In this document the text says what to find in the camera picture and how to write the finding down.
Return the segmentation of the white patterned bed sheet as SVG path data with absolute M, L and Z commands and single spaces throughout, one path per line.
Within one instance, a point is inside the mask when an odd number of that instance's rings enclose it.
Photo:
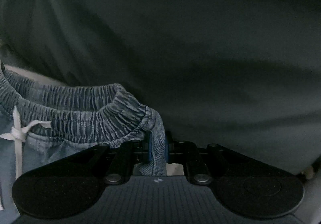
M 60 86 L 66 87 L 67 85 L 63 82 L 57 81 L 50 77 L 37 74 L 23 68 L 13 67 L 10 65 L 2 65 L 2 74 L 6 79 L 11 83 L 25 83 L 25 84 L 34 84 L 34 85 L 50 85 L 50 86 Z

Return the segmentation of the dark green sweatshirt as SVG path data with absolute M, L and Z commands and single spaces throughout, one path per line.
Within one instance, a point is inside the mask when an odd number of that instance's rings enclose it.
M 1 39 L 39 74 L 123 85 L 177 139 L 294 174 L 320 157 L 320 0 L 1 0 Z

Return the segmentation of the blue denim drawstring shorts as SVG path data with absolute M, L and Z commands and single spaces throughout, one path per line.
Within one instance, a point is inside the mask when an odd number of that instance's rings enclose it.
M 165 176 L 165 130 L 159 113 L 120 84 L 63 87 L 40 84 L 1 68 L 1 223 L 19 212 L 11 198 L 24 172 L 98 144 L 119 147 L 151 138 L 151 161 L 135 165 L 143 176 Z

